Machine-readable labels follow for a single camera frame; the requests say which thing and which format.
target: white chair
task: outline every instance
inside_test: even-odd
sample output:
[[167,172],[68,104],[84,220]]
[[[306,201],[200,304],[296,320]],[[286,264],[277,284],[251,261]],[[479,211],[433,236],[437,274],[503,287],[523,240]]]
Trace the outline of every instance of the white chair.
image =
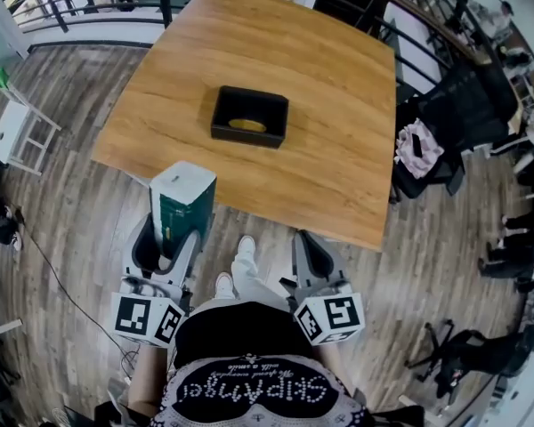
[[[42,175],[40,168],[44,161],[45,153],[53,139],[55,131],[60,130],[61,127],[32,106],[13,85],[8,85],[8,90],[2,90],[2,92],[9,98],[9,101],[4,113],[0,117],[0,161],[4,164],[16,166],[29,173]],[[36,126],[36,122],[44,122],[51,127],[44,143],[40,143],[30,137]],[[22,134],[24,135],[21,144],[14,155],[14,150]],[[22,160],[22,153],[28,142],[40,149],[39,156],[33,166],[25,165]]]

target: white sneaker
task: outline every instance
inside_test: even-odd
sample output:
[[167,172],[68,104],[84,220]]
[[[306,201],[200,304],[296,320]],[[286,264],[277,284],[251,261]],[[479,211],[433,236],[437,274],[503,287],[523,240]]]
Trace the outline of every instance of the white sneaker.
[[14,250],[19,252],[22,248],[21,235],[18,231],[14,232],[10,245],[14,247]]
[[233,279],[227,272],[222,272],[215,280],[215,299],[235,299]]
[[244,236],[239,241],[238,253],[251,253],[255,256],[255,241],[251,236]]

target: wooden floor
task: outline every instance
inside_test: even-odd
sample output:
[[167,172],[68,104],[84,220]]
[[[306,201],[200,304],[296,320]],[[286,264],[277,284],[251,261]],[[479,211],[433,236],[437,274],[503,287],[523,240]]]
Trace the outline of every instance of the wooden floor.
[[[21,253],[0,246],[0,323],[24,322],[4,338],[7,360],[22,375],[13,393],[26,425],[51,418],[52,409],[64,404],[92,415],[93,407],[108,399],[109,378],[123,379],[117,347],[64,296],[28,234],[75,300],[106,325],[123,244],[149,210],[149,198],[140,184],[90,161],[90,154],[145,53],[44,47],[12,69],[17,87],[63,127],[41,178],[11,168],[0,181],[27,223]],[[0,112],[3,105],[0,99]],[[505,333],[514,323],[519,299],[512,283],[480,278],[476,261],[486,239],[497,235],[500,214],[527,205],[518,201],[508,158],[470,156],[465,169],[465,185],[455,197],[431,188],[417,201],[390,209],[382,253],[336,243],[363,294],[368,325],[343,347],[344,362],[371,409],[397,407],[401,394],[432,411],[440,406],[432,385],[416,382],[403,367],[405,359],[428,351],[422,346],[426,321],[453,318],[458,328],[475,327],[489,336]],[[195,304],[210,296],[215,276],[229,269],[244,233],[257,240],[260,271],[270,284],[290,275],[293,230],[218,205],[211,238],[194,270]],[[482,382],[467,377],[447,419]]]

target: black box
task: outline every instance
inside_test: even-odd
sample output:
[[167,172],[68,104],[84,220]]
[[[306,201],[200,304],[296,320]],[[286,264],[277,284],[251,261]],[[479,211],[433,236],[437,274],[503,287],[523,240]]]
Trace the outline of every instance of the black box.
[[[212,138],[277,149],[287,131],[288,99],[273,93],[223,85],[215,103]],[[265,125],[264,133],[233,128],[235,118]]]

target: wooden table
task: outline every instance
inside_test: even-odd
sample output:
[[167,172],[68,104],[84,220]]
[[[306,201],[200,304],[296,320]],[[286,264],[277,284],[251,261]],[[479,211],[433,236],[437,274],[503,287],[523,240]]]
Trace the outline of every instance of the wooden table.
[[[289,99],[279,149],[211,138],[221,85]],[[121,94],[93,159],[147,178],[188,160],[217,173],[222,204],[379,249],[394,121],[386,45],[283,0],[191,0]]]

